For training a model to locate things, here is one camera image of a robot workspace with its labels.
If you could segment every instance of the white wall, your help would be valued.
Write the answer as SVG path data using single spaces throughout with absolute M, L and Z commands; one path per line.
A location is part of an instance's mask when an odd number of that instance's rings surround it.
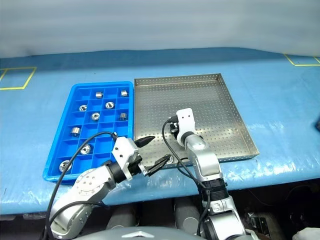
M 320 0 L 0 0 L 0 57 L 244 47 L 320 56 Z

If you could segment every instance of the metal bearing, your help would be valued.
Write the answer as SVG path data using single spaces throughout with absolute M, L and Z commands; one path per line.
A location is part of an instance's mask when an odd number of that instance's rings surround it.
M 85 111 L 87 110 L 87 107 L 88 107 L 88 106 L 85 105 L 85 104 L 84 104 L 84 105 L 81 105 L 81 106 L 79 107 L 79 111 L 80 111 L 80 112 L 85 112 Z
M 80 153 L 83 155 L 86 155 L 90 153 L 90 151 L 91 151 L 91 146 L 89 144 L 86 144 L 83 146 L 83 148 L 81 148 Z
M 81 128 L 80 127 L 73 127 L 71 130 L 71 135 L 74 137 L 78 137 L 80 134 Z
M 120 121 L 127 121 L 128 120 L 127 114 L 125 112 L 120 113 L 119 120 Z
M 104 93 L 101 92 L 101 91 L 97 91 L 97 92 L 95 93 L 95 97 L 96 97 L 97 99 L 101 99 L 103 96 L 104 96 Z
M 92 113 L 91 119 L 92 119 L 93 121 L 97 121 L 97 120 L 99 120 L 99 118 L 100 118 L 100 113 L 98 113 L 98 112 Z
M 60 172 L 63 172 L 65 169 L 66 169 L 66 167 L 67 167 L 67 165 L 69 164 L 69 160 L 65 160 L 65 161 L 63 161 L 62 163 L 60 163 L 60 165 L 59 165 L 59 171 Z M 70 166 L 68 167 L 68 170 L 67 171 L 69 171 L 70 169 L 71 169 L 71 166 L 72 166 L 72 163 L 70 164 Z
M 115 107 L 115 103 L 113 101 L 108 101 L 106 104 L 105 104 L 105 108 L 106 109 L 113 109 Z
M 121 90 L 121 97 L 127 97 L 127 96 L 128 96 L 127 90 Z

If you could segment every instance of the stainless steel tray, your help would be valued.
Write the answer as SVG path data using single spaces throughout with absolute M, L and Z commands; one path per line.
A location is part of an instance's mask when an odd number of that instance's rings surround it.
M 146 166 L 170 152 L 161 136 L 162 126 L 168 117 L 185 108 L 192 108 L 196 133 L 208 142 L 220 162 L 249 159 L 259 154 L 220 73 L 137 78 L 134 92 L 135 139 L 155 136 L 139 150 Z M 169 125 L 165 135 L 178 156 L 186 157 L 184 148 L 170 134 Z M 176 164 L 174 160 L 166 167 Z

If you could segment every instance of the table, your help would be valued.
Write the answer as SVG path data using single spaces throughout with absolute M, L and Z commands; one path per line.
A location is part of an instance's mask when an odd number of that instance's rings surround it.
M 253 159 L 221 164 L 228 189 L 319 178 L 320 132 L 314 125 L 320 117 L 320 61 L 287 57 L 243 48 L 200 48 L 1 59 L 0 76 L 6 73 L 0 77 L 0 214 L 46 210 L 54 184 L 43 180 L 42 173 L 69 91 L 77 83 L 221 73 L 260 151 Z M 21 67 L 31 68 L 7 69 Z M 60 187 L 57 197 L 69 188 Z M 189 178 L 165 169 L 122 182 L 104 202 L 197 193 Z

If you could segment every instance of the black cable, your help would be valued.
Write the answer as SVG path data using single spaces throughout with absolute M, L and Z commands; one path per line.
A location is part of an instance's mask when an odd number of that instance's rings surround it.
M 180 168 L 180 162 L 179 162 L 179 161 L 178 161 L 178 163 L 176 164 L 176 168 L 178 169 L 178 171 L 179 171 L 180 173 L 182 173 L 182 174 L 185 175 L 186 177 L 192 179 L 191 176 L 190 176 L 188 173 L 182 171 L 182 169 Z
M 175 158 L 177 159 L 177 161 L 178 161 L 178 164 L 177 164 L 178 170 L 180 170 L 180 172 L 181 172 L 183 175 L 185 175 L 185 176 L 187 176 L 187 174 L 188 174 L 187 177 L 190 177 L 190 178 L 194 181 L 194 183 L 195 183 L 195 185 L 197 186 L 197 188 L 198 188 L 198 190 L 199 190 L 199 193 L 200 193 L 200 187 L 203 188 L 203 189 L 207 189 L 206 186 L 205 186 L 201 181 L 199 181 L 198 179 L 196 179 L 196 177 L 195 177 L 195 176 L 192 174 L 192 172 L 187 168 L 187 166 L 182 162 L 182 159 L 179 158 L 179 156 L 177 155 L 177 153 L 176 153 L 176 152 L 173 150 L 173 148 L 169 145 L 169 143 L 168 143 L 168 141 L 167 141 L 167 139 L 166 139 L 166 136 L 165 136 L 165 127 L 166 127 L 166 125 L 167 125 L 168 123 L 170 123 L 170 120 L 165 121 L 165 123 L 164 123 L 163 126 L 162 126 L 161 133 L 162 133 L 163 141 L 164 141 L 165 145 L 169 148 L 169 150 L 171 151 L 171 153 L 172 153 L 172 154 L 175 156 Z M 186 171 L 187 173 L 186 173 L 186 172 L 183 172 L 182 169 L 179 168 L 179 164 L 182 165 L 182 167 L 185 169 L 185 171 Z M 197 234 L 198 236 L 200 236 L 201 223 L 202 223 L 202 221 L 204 220 L 204 218 L 205 218 L 205 216 L 206 216 L 206 214 L 207 214 L 207 212 L 208 212 L 208 210 L 209 210 L 210 201 L 211 201 L 211 200 L 210 200 L 210 192 L 209 192 L 208 190 L 206 190 L 205 193 L 206 193 L 206 195 L 207 195 L 207 200 L 206 200 L 206 206 L 205 206 L 205 208 L 204 208 L 204 210 L 203 210 L 203 212 L 202 212 L 202 214 L 201 214 L 201 216 L 200 216 L 200 218 L 199 218 L 198 227 L 197 227 L 197 231 L 196 231 L 196 234 Z
M 296 190 L 296 189 L 299 189 L 299 188 L 309 188 L 309 189 L 311 189 L 311 187 L 309 185 L 298 185 L 298 186 L 295 186 L 288 192 L 288 194 L 286 195 L 284 201 L 286 202 L 289 199 L 289 197 L 292 194 L 292 192 L 294 190 Z
M 161 133 L 162 133 L 162 138 L 163 138 L 163 141 L 165 143 L 165 145 L 168 147 L 168 149 L 171 151 L 171 153 L 175 156 L 175 158 L 177 159 L 177 161 L 182 165 L 182 167 L 185 169 L 185 171 L 190 175 L 190 177 L 192 178 L 192 180 L 195 182 L 196 185 L 199 185 L 200 187 L 202 188 L 206 188 L 206 186 L 200 182 L 198 179 L 195 178 L 195 176 L 192 174 L 192 172 L 187 168 L 187 166 L 180 160 L 180 157 L 176 154 L 176 152 L 172 149 L 172 147 L 169 145 L 166 137 L 165 137 L 165 127 L 166 125 L 170 123 L 170 120 L 167 120 L 165 121 L 165 123 L 163 124 L 162 126 L 162 130 L 161 130 Z
M 206 214 L 207 214 L 207 212 L 208 212 L 208 210 L 209 210 L 210 201 L 211 201 L 211 199 L 210 199 L 210 194 L 207 193 L 206 205 L 205 205 L 205 208 L 204 208 L 204 210 L 203 210 L 203 212 L 202 212 L 202 214 L 201 214 L 201 216 L 200 216 L 200 218 L 199 218 L 198 227 L 197 227 L 197 229 L 196 229 L 196 234 L 197 234 L 198 236 L 200 236 L 200 237 L 201 237 L 201 234 L 200 234 L 201 223 L 203 222 L 203 220 L 204 220 L 204 218 L 205 218 L 205 216 L 206 216 Z
M 255 197 L 255 199 L 258 200 L 259 203 L 261 203 L 262 205 L 265 205 L 265 206 L 268 206 L 268 207 L 274 207 L 275 205 L 272 205 L 272 204 L 268 204 L 268 203 L 265 203 L 263 201 L 261 201 L 250 189 L 248 189 L 249 193 L 252 194 L 252 196 Z
M 76 206 L 76 205 L 80 205 L 80 204 L 91 204 L 91 205 L 96 205 L 96 206 L 100 206 L 100 207 L 103 207 L 103 208 L 110 208 L 108 205 L 105 205 L 103 202 L 95 202 L 95 201 L 74 201 L 74 202 L 71 202 L 65 206 L 63 206 L 62 208 L 60 208 L 58 211 L 56 211 L 56 213 L 51 217 L 50 219 L 50 226 L 51 224 L 54 222 L 55 218 L 57 216 L 59 216 L 59 214 L 61 214 L 64 210 L 68 209 L 68 208 L 71 208 L 73 206 Z M 43 239 L 44 237 L 47 237 L 47 229 L 44 228 L 44 230 L 42 231 L 42 235 L 40 236 L 40 240 Z
M 102 131 L 102 132 L 98 132 L 94 135 L 92 135 L 91 137 L 89 137 L 88 139 L 86 139 L 82 144 L 81 146 L 77 149 L 77 151 L 74 153 L 74 155 L 71 157 L 71 159 L 69 160 L 69 163 L 67 164 L 67 166 L 65 167 L 65 169 L 63 170 L 63 172 L 61 173 L 58 181 L 56 182 L 55 184 L 55 187 L 53 189 L 53 192 L 52 192 L 52 195 L 51 195 L 51 198 L 50 198 L 50 201 L 49 201 L 49 205 L 48 205 L 48 208 L 47 208 L 47 211 L 46 211 L 46 217 L 45 217 L 45 227 L 46 227 L 46 230 L 44 231 L 44 233 L 46 233 L 44 236 L 43 236 L 43 240 L 46 239 L 47 235 L 49 237 L 50 240 L 54 240 L 54 235 L 51 231 L 51 224 L 50 224 L 50 213 L 51 213 L 51 210 L 52 210 L 52 206 L 53 206 L 53 203 L 54 203 L 54 200 L 55 200 L 55 197 L 56 197 L 56 194 L 57 194 L 57 191 L 58 191 L 58 188 L 62 182 L 62 179 L 63 177 L 65 176 L 66 172 L 68 171 L 68 168 L 69 166 L 73 163 L 73 161 L 75 160 L 76 156 L 78 155 L 78 153 L 81 151 L 81 149 L 88 143 L 90 142 L 92 139 L 94 139 L 95 137 L 97 136 L 100 136 L 100 135 L 103 135 L 103 134 L 109 134 L 112 136 L 113 139 L 115 139 L 117 136 L 110 132 L 110 131 Z

